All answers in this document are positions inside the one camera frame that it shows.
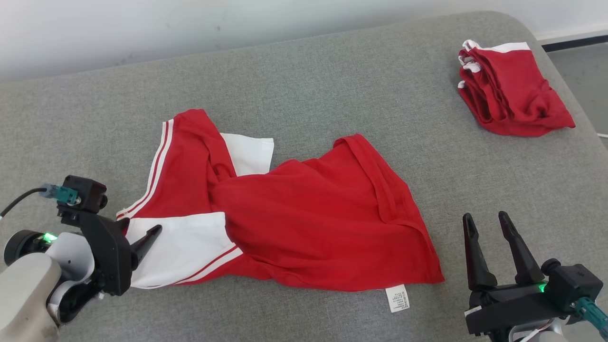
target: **white fabric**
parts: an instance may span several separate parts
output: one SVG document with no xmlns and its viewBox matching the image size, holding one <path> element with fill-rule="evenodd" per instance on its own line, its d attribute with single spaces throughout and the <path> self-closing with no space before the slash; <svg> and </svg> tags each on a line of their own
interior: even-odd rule
<svg viewBox="0 0 608 342">
<path fill-rule="evenodd" d="M 133 271 L 131 286 L 156 288 L 174 284 L 205 267 L 235 245 L 226 235 L 223 212 L 169 218 L 132 218 L 126 239 L 133 243 L 162 225 L 142 263 Z"/>
<path fill-rule="evenodd" d="M 237 176 L 259 175 L 270 171 L 274 140 L 250 138 L 240 134 L 220 133 Z"/>
<path fill-rule="evenodd" d="M 154 172 L 154 166 L 158 163 L 158 171 L 162 170 L 170 146 L 172 123 L 172 120 L 168 121 L 164 126 L 161 146 L 152 163 L 148 177 L 150 194 L 146 193 L 131 207 L 118 212 L 117 216 L 132 217 L 151 197 L 160 175 L 160 172 Z M 257 139 L 229 133 L 221 135 L 226 142 L 237 176 L 270 171 L 274 151 L 273 139 Z M 134 243 L 156 225 L 162 225 L 162 232 L 142 263 L 133 271 L 132 287 L 151 289 L 195 281 L 243 253 L 226 234 L 223 212 L 185 217 L 131 218 L 126 238 L 129 243 Z"/>
<path fill-rule="evenodd" d="M 477 63 L 476 61 L 470 61 L 466 63 L 462 67 L 464 70 L 470 70 L 473 73 L 480 72 L 482 70 L 482 65 Z"/>
<path fill-rule="evenodd" d="M 506 44 L 501 44 L 501 45 L 497 45 L 494 47 L 481 47 L 475 41 L 467 39 L 467 40 L 465 40 L 464 43 L 462 43 L 462 46 L 467 51 L 470 51 L 473 48 L 477 48 L 479 50 L 496 51 L 496 52 L 501 52 L 503 54 L 506 52 L 515 51 L 515 50 L 530 50 L 530 47 L 528 46 L 528 43 L 526 43 L 526 42 L 506 43 Z"/>
</svg>

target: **black cable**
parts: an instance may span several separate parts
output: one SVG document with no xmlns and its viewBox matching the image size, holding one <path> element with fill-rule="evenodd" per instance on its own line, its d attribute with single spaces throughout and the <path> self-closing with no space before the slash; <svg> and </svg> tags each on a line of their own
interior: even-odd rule
<svg viewBox="0 0 608 342">
<path fill-rule="evenodd" d="M 9 213 L 9 211 L 11 209 L 13 209 L 14 206 L 17 205 L 17 203 L 21 202 L 21 200 L 23 200 L 25 197 L 28 197 L 31 194 L 35 194 L 37 192 L 45 192 L 47 189 L 45 187 L 37 187 L 36 189 L 32 189 L 26 193 L 24 193 L 23 195 L 17 197 L 14 201 L 12 201 L 9 206 L 6 207 L 6 209 L 4 209 L 2 212 L 0 212 L 0 218 L 3 218 L 6 216 L 6 214 Z"/>
</svg>

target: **white wall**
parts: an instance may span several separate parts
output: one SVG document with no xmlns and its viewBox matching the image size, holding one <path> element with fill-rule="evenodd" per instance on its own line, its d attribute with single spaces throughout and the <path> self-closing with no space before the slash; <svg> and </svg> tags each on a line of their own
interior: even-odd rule
<svg viewBox="0 0 608 342">
<path fill-rule="evenodd" d="M 0 82 L 468 10 L 545 43 L 608 34 L 606 0 L 0 0 Z"/>
</svg>

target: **gray sofa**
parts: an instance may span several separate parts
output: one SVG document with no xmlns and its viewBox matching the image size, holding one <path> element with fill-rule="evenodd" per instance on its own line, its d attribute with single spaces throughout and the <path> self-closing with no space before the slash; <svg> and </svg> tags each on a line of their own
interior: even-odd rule
<svg viewBox="0 0 608 342">
<path fill-rule="evenodd" d="M 456 89 L 467 38 L 528 42 L 577 127 L 541 138 L 480 128 Z M 411 308 L 398 313 L 382 290 L 242 277 L 130 289 L 88 307 L 61 341 L 489 341 L 465 326 L 465 212 L 501 283 L 515 269 L 499 210 L 538 261 L 580 262 L 608 281 L 608 153 L 532 34 L 494 12 L 0 85 L 0 205 L 74 174 L 108 186 L 102 214 L 113 217 L 145 192 L 161 122 L 189 108 L 204 108 L 220 131 L 274 138 L 273 166 L 362 133 L 410 186 L 446 282 L 408 285 Z M 24 228 L 70 231 L 55 214 L 53 203 L 28 198 L 1 222 L 1 243 Z M 608 296 L 598 304 L 608 309 Z M 599 341 L 587 323 L 565 332 Z"/>
</svg>

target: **care label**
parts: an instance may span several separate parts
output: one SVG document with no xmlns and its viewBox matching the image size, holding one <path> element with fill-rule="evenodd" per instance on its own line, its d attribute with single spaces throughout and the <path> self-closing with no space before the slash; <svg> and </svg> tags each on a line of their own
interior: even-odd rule
<svg viewBox="0 0 608 342">
<path fill-rule="evenodd" d="M 386 297 L 389 299 L 391 312 L 405 310 L 410 307 L 410 300 L 407 298 L 405 285 L 397 285 L 395 287 L 387 288 Z"/>
</svg>

